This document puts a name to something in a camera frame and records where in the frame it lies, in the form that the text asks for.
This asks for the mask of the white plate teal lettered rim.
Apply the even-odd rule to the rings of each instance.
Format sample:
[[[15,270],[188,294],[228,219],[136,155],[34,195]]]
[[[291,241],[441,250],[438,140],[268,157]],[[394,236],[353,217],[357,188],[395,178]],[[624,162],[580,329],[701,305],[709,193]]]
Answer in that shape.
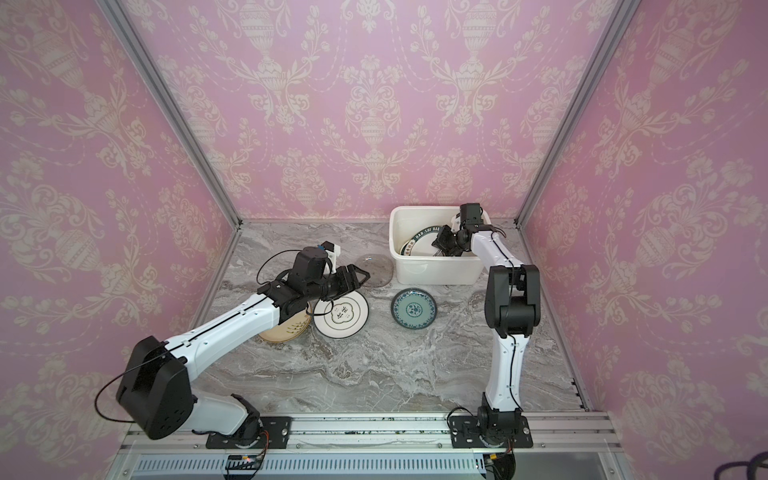
[[[411,257],[442,256],[441,250],[438,247],[433,246],[433,242],[437,239],[437,236],[442,229],[442,226],[435,225],[418,231],[400,248],[399,254]]]

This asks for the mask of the white plate with quatrefoil border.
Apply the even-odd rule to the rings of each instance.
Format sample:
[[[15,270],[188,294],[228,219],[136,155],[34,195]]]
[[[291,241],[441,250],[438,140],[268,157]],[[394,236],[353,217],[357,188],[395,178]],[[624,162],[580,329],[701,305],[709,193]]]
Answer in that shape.
[[[318,300],[311,310],[315,328],[332,339],[345,339],[360,332],[369,314],[368,300],[357,291],[333,301]]]

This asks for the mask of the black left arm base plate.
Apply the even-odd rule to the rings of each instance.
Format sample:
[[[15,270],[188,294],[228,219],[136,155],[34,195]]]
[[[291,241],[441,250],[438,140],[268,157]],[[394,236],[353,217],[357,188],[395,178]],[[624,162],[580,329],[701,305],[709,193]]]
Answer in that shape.
[[[292,423],[290,416],[261,417],[258,425],[248,427],[243,434],[209,434],[205,447],[210,450],[284,450],[291,436]]]

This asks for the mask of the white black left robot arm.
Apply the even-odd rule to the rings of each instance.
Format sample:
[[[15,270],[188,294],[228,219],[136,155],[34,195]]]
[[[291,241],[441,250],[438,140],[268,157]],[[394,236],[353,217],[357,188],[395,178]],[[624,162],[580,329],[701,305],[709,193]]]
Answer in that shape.
[[[117,403],[151,440],[190,431],[217,434],[240,448],[256,444],[264,427],[253,405],[238,394],[196,394],[191,383],[245,341],[306,312],[310,303],[331,303],[365,285],[370,273],[338,265],[339,253],[331,242],[305,247],[290,269],[233,309],[167,340],[139,341],[120,379]]]

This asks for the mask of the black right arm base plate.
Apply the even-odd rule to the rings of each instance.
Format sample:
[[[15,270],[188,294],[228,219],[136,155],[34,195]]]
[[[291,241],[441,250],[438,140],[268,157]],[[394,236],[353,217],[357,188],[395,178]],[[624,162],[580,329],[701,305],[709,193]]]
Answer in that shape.
[[[496,422],[478,420],[469,415],[451,415],[446,419],[454,448],[529,449],[534,446],[528,419],[519,412],[504,412]]]

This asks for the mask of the beige plate with wheat sprig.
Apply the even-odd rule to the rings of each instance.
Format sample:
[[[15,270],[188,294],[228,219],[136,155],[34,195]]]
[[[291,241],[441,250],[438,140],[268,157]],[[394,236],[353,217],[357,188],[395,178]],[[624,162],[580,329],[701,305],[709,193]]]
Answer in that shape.
[[[286,322],[260,333],[259,337],[269,343],[285,343],[301,336],[311,322],[311,317],[306,312],[300,312]]]

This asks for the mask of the teal blue floral plate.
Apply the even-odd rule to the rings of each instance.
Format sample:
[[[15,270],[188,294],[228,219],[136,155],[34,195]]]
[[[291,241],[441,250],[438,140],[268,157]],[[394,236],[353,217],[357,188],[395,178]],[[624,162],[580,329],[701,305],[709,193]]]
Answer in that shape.
[[[410,330],[421,330],[436,319],[438,309],[433,296],[423,289],[409,288],[398,292],[391,301],[394,321]]]

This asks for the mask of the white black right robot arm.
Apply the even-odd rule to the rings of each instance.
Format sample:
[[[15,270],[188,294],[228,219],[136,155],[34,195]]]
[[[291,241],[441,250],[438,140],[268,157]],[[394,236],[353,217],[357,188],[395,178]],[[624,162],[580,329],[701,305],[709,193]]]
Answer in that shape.
[[[484,317],[494,342],[477,422],[485,442],[507,445],[523,429],[520,383],[527,344],[541,321],[540,272],[511,253],[504,230],[486,222],[483,214],[478,203],[460,205],[433,246],[448,257],[470,252],[487,270]]]

